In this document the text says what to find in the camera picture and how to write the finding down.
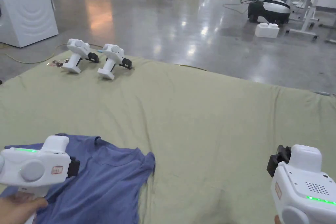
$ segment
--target reflective floor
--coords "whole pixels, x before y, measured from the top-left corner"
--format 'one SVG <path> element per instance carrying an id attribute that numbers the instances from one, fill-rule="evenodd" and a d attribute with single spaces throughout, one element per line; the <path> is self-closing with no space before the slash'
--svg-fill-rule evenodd
<path id="1" fill-rule="evenodd" d="M 223 7 L 239 0 L 54 0 L 59 35 L 0 52 L 20 60 L 38 61 L 69 38 L 90 44 L 118 44 L 125 54 L 184 64 L 237 78 L 286 87 L 336 92 L 336 45 L 323 42 L 328 30 L 316 28 L 310 36 L 285 35 L 278 39 L 254 36 L 247 14 Z M 244 12 L 247 5 L 231 5 Z M 318 13 L 332 24 L 334 15 Z M 300 23 L 290 22 L 298 28 Z M 58 52 L 66 50 L 65 46 Z M 8 80 L 34 65 L 0 57 L 0 79 Z"/>

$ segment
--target cable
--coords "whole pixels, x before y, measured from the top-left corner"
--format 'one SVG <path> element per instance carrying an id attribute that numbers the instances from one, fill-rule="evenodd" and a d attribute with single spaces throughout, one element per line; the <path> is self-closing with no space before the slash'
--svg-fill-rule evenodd
<path id="1" fill-rule="evenodd" d="M 24 61 L 20 61 L 20 60 L 18 60 L 18 59 L 13 58 L 13 57 L 10 56 L 9 54 L 6 54 L 6 53 L 5 53 L 5 55 L 8 56 L 8 57 L 10 57 L 12 60 L 14 60 L 14 61 L 16 61 L 16 62 L 19 62 L 19 63 L 22 63 L 22 64 L 38 64 L 38 63 L 42 63 L 42 62 L 45 62 L 45 61 L 50 60 L 51 58 L 53 58 L 53 57 L 55 56 L 55 53 L 56 53 L 57 48 L 59 48 L 60 46 L 64 46 L 64 45 L 66 45 L 66 44 L 61 44 L 61 45 L 56 46 L 55 49 L 54 49 L 54 53 L 53 53 L 50 57 L 48 57 L 48 58 L 46 58 L 46 59 L 44 59 L 44 60 L 41 60 L 41 61 L 36 61 L 36 62 L 24 62 Z M 99 46 L 99 45 L 95 45 L 95 44 L 90 44 L 90 45 L 91 45 L 91 46 L 98 46 L 98 47 L 101 47 L 101 48 L 102 48 L 102 46 Z"/>

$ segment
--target finger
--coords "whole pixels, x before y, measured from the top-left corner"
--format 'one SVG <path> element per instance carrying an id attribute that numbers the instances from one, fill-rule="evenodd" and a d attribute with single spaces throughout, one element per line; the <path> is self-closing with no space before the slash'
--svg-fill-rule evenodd
<path id="1" fill-rule="evenodd" d="M 275 218 L 274 218 L 274 223 L 275 223 L 275 224 L 281 224 L 279 215 L 275 216 Z"/>
<path id="2" fill-rule="evenodd" d="M 37 198 L 32 201 L 20 204 L 10 213 L 8 223 L 25 223 L 31 215 L 35 214 L 40 208 L 48 205 L 45 198 Z"/>

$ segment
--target white appliance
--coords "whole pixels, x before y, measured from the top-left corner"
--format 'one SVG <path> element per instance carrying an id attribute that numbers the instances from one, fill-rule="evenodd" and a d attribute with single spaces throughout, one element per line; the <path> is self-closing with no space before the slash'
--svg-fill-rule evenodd
<path id="1" fill-rule="evenodd" d="M 0 42 L 24 47 L 57 34 L 51 0 L 0 0 Z"/>

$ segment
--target wheel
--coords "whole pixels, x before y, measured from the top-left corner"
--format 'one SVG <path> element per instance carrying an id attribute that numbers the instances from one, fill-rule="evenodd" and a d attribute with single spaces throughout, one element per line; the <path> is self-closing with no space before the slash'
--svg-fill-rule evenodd
<path id="1" fill-rule="evenodd" d="M 253 14 L 249 16 L 249 22 L 250 23 L 257 23 L 258 22 L 258 17 L 255 17 Z"/>

